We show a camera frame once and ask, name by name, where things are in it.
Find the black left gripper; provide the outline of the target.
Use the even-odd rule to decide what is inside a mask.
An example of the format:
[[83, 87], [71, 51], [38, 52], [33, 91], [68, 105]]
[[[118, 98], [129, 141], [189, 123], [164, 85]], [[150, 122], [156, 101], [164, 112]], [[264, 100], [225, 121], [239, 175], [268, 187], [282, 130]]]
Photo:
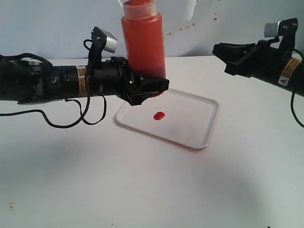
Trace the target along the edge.
[[91, 96], [115, 95], [131, 106], [141, 105], [145, 95], [161, 94], [169, 89], [166, 78], [141, 77], [129, 69], [124, 57], [112, 57], [86, 66]]

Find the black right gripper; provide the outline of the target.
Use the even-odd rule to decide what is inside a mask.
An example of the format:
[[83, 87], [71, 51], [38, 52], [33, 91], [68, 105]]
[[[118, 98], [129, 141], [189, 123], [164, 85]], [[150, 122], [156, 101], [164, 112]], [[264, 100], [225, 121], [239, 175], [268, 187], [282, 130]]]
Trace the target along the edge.
[[[248, 51], [248, 62], [237, 63]], [[287, 39], [260, 40], [251, 44], [215, 44], [212, 54], [226, 63], [225, 73], [254, 77], [264, 82], [294, 82], [294, 41]]]

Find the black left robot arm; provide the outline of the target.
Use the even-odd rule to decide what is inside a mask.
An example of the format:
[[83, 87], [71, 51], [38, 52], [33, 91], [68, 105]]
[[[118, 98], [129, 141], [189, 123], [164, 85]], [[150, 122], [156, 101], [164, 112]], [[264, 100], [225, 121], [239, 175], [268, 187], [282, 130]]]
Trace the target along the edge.
[[146, 99], [141, 78], [131, 73], [125, 58], [113, 57], [87, 66], [53, 66], [25, 60], [28, 53], [0, 58], [0, 99], [19, 104], [47, 103], [87, 95], [116, 95], [130, 105]]

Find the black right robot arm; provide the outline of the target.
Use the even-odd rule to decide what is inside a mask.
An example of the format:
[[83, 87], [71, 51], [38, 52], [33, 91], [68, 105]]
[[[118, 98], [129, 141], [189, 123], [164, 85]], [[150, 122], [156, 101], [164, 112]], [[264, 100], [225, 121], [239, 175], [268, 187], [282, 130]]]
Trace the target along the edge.
[[253, 77], [303, 96], [303, 58], [292, 56], [294, 48], [294, 40], [273, 38], [251, 44], [218, 43], [212, 54], [226, 64], [224, 72], [229, 75]]

